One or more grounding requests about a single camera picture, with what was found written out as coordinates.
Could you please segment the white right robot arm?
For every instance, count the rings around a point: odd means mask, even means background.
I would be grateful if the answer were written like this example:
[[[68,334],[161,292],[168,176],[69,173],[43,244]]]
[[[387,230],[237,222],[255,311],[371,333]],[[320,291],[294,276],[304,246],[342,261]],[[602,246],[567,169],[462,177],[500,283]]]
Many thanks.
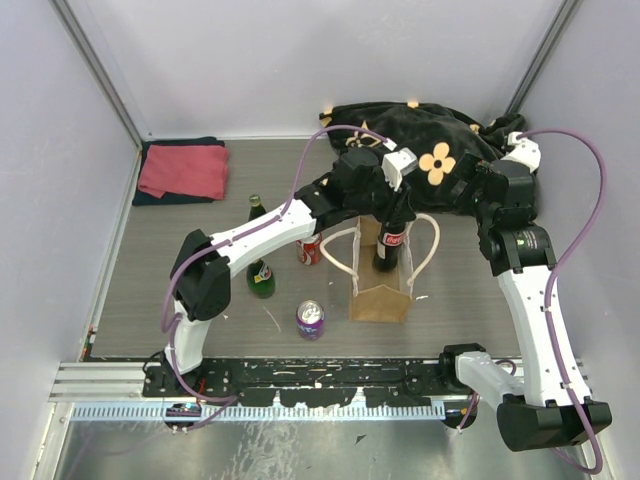
[[[447,345],[439,356],[444,390],[469,388],[495,410],[500,435],[514,451],[576,446],[612,422],[610,407],[593,399],[568,339],[554,272],[558,265],[547,231],[536,225],[536,172],[540,156],[508,154],[466,166],[453,194],[470,207],[480,251],[505,296],[524,374],[516,379],[477,343]]]

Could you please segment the glass cola bottle red cap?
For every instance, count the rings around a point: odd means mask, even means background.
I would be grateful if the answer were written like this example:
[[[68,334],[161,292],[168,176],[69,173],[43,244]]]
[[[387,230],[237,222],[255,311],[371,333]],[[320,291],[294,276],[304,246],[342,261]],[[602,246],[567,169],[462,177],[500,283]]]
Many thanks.
[[[377,271],[390,272],[397,266],[406,229],[406,223],[381,225],[373,259],[373,266]]]

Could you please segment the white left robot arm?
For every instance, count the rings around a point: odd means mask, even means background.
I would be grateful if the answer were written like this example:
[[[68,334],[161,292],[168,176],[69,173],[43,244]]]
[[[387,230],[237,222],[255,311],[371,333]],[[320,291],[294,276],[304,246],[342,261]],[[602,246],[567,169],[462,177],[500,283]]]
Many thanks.
[[[383,158],[351,149],[282,206],[211,237],[192,232],[174,266],[179,277],[175,307],[181,318],[165,349],[171,365],[165,385],[178,396],[197,390],[209,323],[228,307],[232,279],[271,252],[348,219],[372,216],[380,224],[374,266],[382,272],[395,267],[408,224],[416,218],[406,177],[417,166],[416,155],[407,148]]]

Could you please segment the burlap canvas cat-print bag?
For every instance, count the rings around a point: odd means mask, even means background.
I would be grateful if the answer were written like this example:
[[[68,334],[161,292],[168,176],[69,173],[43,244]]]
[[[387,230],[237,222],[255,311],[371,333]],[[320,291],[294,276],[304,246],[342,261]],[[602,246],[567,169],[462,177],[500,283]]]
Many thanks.
[[[410,223],[406,230],[405,241],[400,247],[397,266],[390,272],[379,272],[374,268],[380,223],[371,216],[361,216],[355,226],[335,232],[321,241],[320,252],[324,259],[350,277],[349,319],[351,321],[373,323],[405,321],[414,302],[414,283],[431,263],[441,239],[440,226],[433,216],[421,213],[416,221],[427,222],[433,228],[434,237],[428,254],[419,264],[413,263],[410,233],[414,224]],[[328,251],[330,242],[343,236],[352,238],[352,255],[349,264],[340,262]]]

